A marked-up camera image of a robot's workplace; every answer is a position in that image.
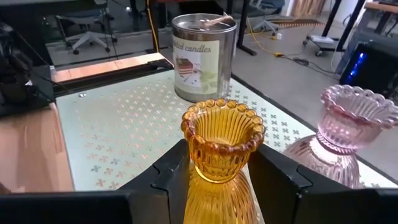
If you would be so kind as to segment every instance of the black desk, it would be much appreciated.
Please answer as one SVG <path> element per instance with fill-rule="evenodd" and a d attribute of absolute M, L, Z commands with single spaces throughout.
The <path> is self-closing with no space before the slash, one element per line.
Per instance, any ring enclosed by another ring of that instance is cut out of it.
<path fill-rule="evenodd" d="M 16 37 L 18 46 L 33 61 L 34 66 L 53 65 L 41 34 L 42 18 L 46 15 L 83 11 L 96 7 L 98 5 L 92 0 L 13 4 L 0 6 L 0 19 L 22 36 L 22 38 Z"/>
<path fill-rule="evenodd" d="M 154 52 L 159 52 L 159 33 L 158 33 L 158 27 L 157 27 L 157 14 L 155 12 L 155 4 L 157 0 L 147 0 L 147 8 L 150 10 L 151 14 L 148 16 L 148 22 L 151 26 L 152 30 L 152 42 L 154 45 Z M 243 38 L 244 38 L 244 30 L 246 28 L 246 20 L 248 18 L 248 9 L 249 9 L 249 3 L 250 0 L 243 0 L 243 7 L 242 7 L 242 13 L 241 13 L 241 22 L 239 24 L 239 34 L 238 34 L 238 41 L 236 43 L 237 48 L 243 50 L 244 52 L 255 56 L 257 55 L 257 52 L 253 51 L 252 49 L 246 47 L 243 45 Z M 231 15 L 232 11 L 234 9 L 234 0 L 228 0 L 227 2 L 227 9 L 226 13 Z"/>

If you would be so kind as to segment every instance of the fleur-de-lis pattern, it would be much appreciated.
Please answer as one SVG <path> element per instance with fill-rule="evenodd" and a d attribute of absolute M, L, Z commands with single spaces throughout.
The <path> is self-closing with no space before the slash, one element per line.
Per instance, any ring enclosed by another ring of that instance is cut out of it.
<path fill-rule="evenodd" d="M 57 98 L 75 190 L 116 189 L 183 138 L 180 120 L 191 103 L 174 92 L 174 71 Z M 255 108 L 267 128 L 264 144 L 282 152 L 313 131 L 231 80 L 229 97 Z M 366 187 L 398 187 L 359 162 Z"/>

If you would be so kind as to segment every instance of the floor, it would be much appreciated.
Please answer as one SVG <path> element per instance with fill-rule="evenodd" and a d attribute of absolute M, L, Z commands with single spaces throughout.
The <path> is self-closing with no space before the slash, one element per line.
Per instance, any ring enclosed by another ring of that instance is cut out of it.
<path fill-rule="evenodd" d="M 325 21 L 325 17 L 321 17 L 319 20 Z M 302 41 L 309 32 L 319 35 L 322 29 L 323 27 L 315 27 L 314 29 L 313 27 L 284 29 L 280 31 L 282 40 L 270 40 L 270 38 L 266 37 L 267 34 L 257 35 L 256 38 L 264 48 L 271 52 L 282 52 L 286 55 L 299 54 L 294 55 L 294 57 L 309 59 L 321 68 L 331 70 L 330 60 L 333 53 L 316 57 L 315 52 L 317 48 L 313 44 L 308 44 L 305 49 L 302 46 Z M 336 23 L 333 24 L 330 34 L 339 37 L 342 31 L 343 27 Z M 171 46 L 170 37 L 169 32 L 161 33 L 160 46 Z M 272 54 L 261 50 L 250 35 L 245 36 L 244 44 L 256 50 L 258 55 L 252 57 L 241 50 L 237 50 L 233 63 L 234 74 L 302 119 L 316 126 L 320 115 L 320 108 L 322 107 L 320 93 L 324 88 L 338 82 L 334 78 L 327 77 L 289 60 L 275 58 Z M 144 54 L 144 50 L 151 46 L 152 40 L 150 35 L 144 32 L 139 35 L 120 37 L 119 42 L 115 45 L 115 49 L 118 54 L 133 53 L 119 57 L 123 58 Z M 109 60 L 66 65 L 70 62 L 107 57 L 108 54 L 104 49 L 98 46 L 83 46 L 80 50 L 80 55 L 73 55 L 60 44 L 49 45 L 49 51 L 54 64 L 61 65 L 57 67 L 59 70 Z M 171 48 L 164 49 L 161 53 L 167 58 L 172 58 Z M 334 67 L 337 66 L 339 60 L 340 54 L 337 53 L 333 61 Z M 398 158 L 398 150 L 396 150 L 396 145 L 398 144 L 397 135 L 398 129 L 385 131 L 374 144 L 358 152 L 358 155 L 395 179 L 398 179 L 398 165 L 396 162 Z"/>

